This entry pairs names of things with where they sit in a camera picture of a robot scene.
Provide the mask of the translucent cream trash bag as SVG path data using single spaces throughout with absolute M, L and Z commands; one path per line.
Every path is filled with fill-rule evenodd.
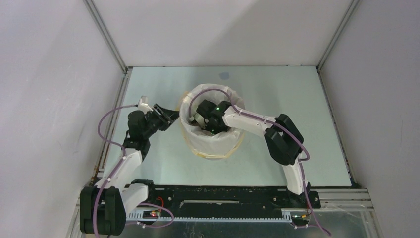
M 200 84 L 184 95 L 179 104 L 179 119 L 181 130 L 187 145 L 196 155 L 211 155 L 229 157 L 241 144 L 244 131 L 231 128 L 227 132 L 211 134 L 202 130 L 198 125 L 190 124 L 188 118 L 192 116 L 198 104 L 204 99 L 213 103 L 233 100 L 233 103 L 244 109 L 244 100 L 238 93 L 228 86 L 219 84 Z

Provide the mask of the grey plastic trash bin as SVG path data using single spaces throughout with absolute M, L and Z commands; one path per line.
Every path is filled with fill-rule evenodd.
M 206 156 L 202 154 L 198 154 L 198 156 L 207 160 L 211 160 L 211 161 L 224 160 L 227 158 L 226 156 L 216 157 L 216 156 L 211 156 L 211 155 Z

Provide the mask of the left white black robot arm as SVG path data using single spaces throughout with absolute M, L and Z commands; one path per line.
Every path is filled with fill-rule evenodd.
M 127 213 L 141 203 L 152 206 L 157 194 L 149 182 L 129 184 L 129 178 L 143 163 L 149 148 L 149 138 L 157 131 L 167 130 L 179 112 L 158 104 L 132 105 L 127 116 L 128 129 L 122 144 L 109 141 L 121 149 L 113 168 L 95 185 L 80 192 L 80 231 L 85 234 L 118 236 L 126 226 Z

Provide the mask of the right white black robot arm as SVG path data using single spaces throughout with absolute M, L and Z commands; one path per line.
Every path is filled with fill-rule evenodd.
M 240 129 L 264 138 L 270 156 L 283 168 L 289 203 L 301 207 L 307 202 L 308 183 L 299 166 L 302 153 L 306 152 L 304 138 L 287 115 L 262 116 L 228 101 L 216 104 L 203 100 L 190 112 L 190 120 L 212 135 Z

